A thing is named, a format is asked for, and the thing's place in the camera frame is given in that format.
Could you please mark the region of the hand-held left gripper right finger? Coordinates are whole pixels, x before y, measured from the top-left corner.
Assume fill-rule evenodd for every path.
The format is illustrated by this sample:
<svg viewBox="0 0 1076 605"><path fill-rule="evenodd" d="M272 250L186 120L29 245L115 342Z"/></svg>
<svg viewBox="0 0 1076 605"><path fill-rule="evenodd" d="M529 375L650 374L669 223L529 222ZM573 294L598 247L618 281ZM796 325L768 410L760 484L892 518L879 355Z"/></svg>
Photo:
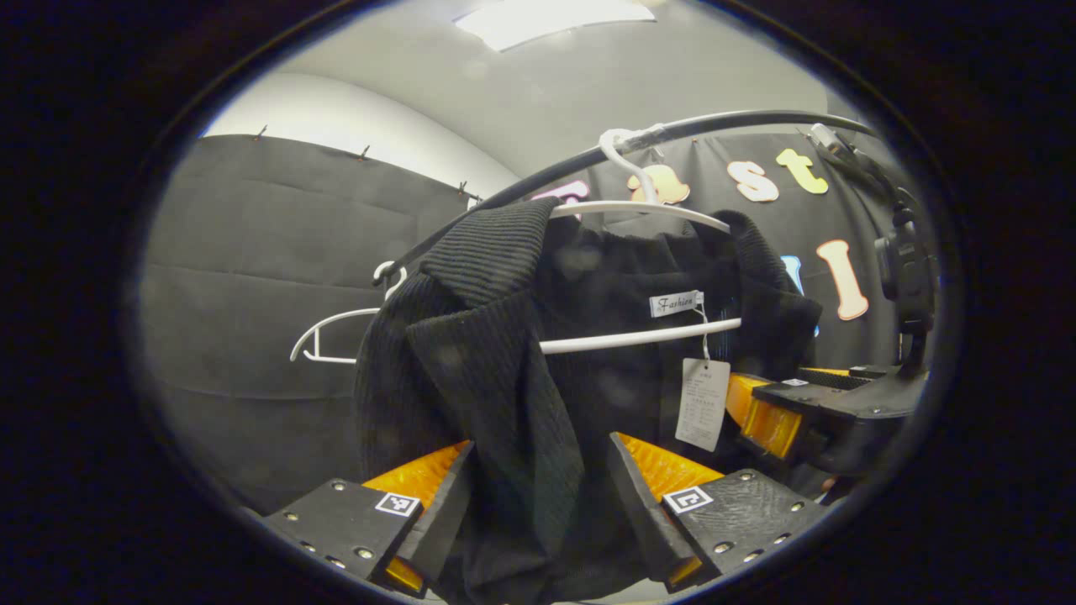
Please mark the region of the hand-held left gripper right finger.
<svg viewBox="0 0 1076 605"><path fill-rule="evenodd" d="M609 472L648 576L670 593L756 566L829 512L763 472L722 474L620 432Z"/></svg>

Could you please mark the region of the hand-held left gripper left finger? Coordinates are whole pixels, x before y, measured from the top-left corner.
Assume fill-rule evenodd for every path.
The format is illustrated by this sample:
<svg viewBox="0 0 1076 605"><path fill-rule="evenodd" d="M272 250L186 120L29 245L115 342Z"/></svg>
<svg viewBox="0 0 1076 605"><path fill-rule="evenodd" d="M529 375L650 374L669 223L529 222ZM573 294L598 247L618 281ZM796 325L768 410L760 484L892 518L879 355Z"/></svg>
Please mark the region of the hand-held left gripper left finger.
<svg viewBox="0 0 1076 605"><path fill-rule="evenodd" d="M354 581L425 597L472 500L473 451L465 440L363 482L332 478L261 517L261 526Z"/></svg>

